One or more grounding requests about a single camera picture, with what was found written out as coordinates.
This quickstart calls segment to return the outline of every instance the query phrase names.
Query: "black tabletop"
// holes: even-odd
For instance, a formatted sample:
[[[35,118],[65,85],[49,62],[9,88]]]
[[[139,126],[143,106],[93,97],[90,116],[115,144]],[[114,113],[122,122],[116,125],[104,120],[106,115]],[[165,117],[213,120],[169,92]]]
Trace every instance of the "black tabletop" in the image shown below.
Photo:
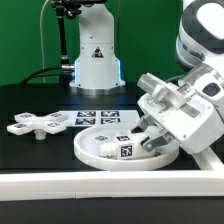
[[[143,93],[136,84],[110,96],[78,95],[57,84],[0,87],[0,173],[95,171],[74,155],[73,139],[83,128],[47,135],[15,136],[6,131],[14,115],[44,116],[59,110],[135,110]],[[214,146],[223,158],[222,141]],[[178,159],[163,169],[198,169],[180,150]],[[0,202],[0,223],[222,223],[222,197],[119,198]]]

